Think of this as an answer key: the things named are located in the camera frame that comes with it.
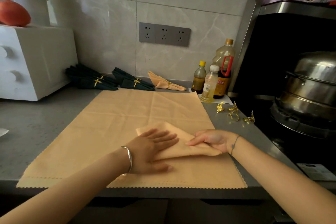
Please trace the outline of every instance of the red handle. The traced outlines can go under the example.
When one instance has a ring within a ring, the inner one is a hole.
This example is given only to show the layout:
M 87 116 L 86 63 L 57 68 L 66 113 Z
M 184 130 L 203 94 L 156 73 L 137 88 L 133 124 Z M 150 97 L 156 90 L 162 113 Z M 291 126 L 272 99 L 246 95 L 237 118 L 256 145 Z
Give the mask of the red handle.
M 224 68 L 224 63 L 225 63 L 226 58 L 230 58 L 230 60 L 229 60 L 229 65 L 227 66 L 226 73 L 224 73 L 223 68 Z M 231 72 L 232 63 L 233 63 L 233 57 L 232 56 L 225 56 L 224 57 L 221 72 L 225 77 L 229 77 L 230 72 Z

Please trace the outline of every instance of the gray countertop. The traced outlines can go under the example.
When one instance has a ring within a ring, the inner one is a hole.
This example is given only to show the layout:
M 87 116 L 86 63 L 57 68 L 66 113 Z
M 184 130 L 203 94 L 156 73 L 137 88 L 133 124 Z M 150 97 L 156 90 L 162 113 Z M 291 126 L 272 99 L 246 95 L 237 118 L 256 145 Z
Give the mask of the gray countertop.
M 0 127 L 9 133 L 0 137 L 0 193 L 35 195 L 42 189 L 15 188 L 27 166 L 100 93 L 65 87 L 38 102 L 0 99 Z M 235 122 L 226 112 L 217 114 L 216 104 L 203 103 L 216 129 L 240 134 L 256 147 L 289 167 L 300 170 L 252 123 Z M 268 193 L 247 171 L 235 162 L 248 188 L 109 188 L 101 197 L 268 199 Z M 334 186 L 325 183 L 326 187 Z

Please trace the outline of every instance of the bracelet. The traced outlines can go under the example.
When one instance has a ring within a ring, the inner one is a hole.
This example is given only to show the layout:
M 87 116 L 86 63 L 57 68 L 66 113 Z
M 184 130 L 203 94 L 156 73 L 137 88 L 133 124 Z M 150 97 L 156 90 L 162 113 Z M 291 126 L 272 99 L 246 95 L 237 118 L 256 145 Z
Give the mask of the bracelet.
M 131 155 L 131 152 L 129 151 L 129 149 L 128 149 L 127 147 L 125 147 L 125 146 L 121 146 L 121 148 L 125 148 L 125 149 L 127 150 L 127 152 L 128 152 L 129 162 L 131 162 L 131 165 L 130 165 L 130 167 L 129 167 L 127 173 L 123 174 L 123 175 L 127 175 L 127 174 L 131 171 L 131 169 L 132 169 L 132 155 Z
M 232 147 L 231 154 L 230 154 L 231 156 L 232 156 L 233 149 L 235 148 L 235 146 L 236 146 L 236 142 L 237 142 L 237 140 L 238 140 L 239 137 L 240 137 L 240 135 L 237 136 L 237 138 L 236 138 L 234 144 L 231 145 L 231 147 Z

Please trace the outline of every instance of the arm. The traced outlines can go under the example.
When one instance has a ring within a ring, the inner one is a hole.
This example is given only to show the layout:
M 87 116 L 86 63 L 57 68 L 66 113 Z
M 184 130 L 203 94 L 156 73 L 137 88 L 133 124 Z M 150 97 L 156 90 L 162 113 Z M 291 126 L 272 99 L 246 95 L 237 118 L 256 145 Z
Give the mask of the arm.
M 299 174 L 280 161 L 262 152 L 237 134 L 208 130 L 196 133 L 188 142 L 195 145 L 207 142 L 232 156 L 260 183 L 261 186 L 297 223 L 336 223 L 336 196 L 314 181 Z
M 168 135 L 168 133 L 152 129 L 126 145 L 132 154 L 131 173 L 144 174 L 172 169 L 166 164 L 151 163 L 157 152 L 178 142 L 176 134 Z M 98 192 L 118 176 L 126 173 L 129 167 L 128 152 L 120 148 L 19 205 L 1 217 L 0 224 L 67 223 Z

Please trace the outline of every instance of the hand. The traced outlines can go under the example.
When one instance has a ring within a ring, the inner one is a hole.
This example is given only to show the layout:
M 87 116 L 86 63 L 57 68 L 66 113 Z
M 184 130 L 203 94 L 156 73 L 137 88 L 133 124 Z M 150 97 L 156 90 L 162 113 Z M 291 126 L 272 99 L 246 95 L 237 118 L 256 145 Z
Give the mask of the hand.
M 223 153 L 229 152 L 229 150 L 232 149 L 231 144 L 234 143 L 234 140 L 238 136 L 229 131 L 215 129 L 202 130 L 196 132 L 194 135 L 195 137 L 187 142 L 187 145 L 194 146 L 204 142 Z
M 154 156 L 164 149 L 175 145 L 179 139 L 176 134 L 169 135 L 169 131 L 151 129 L 134 138 L 125 145 L 132 155 L 132 174 L 147 174 L 166 172 L 173 169 L 172 166 L 164 163 L 153 163 Z

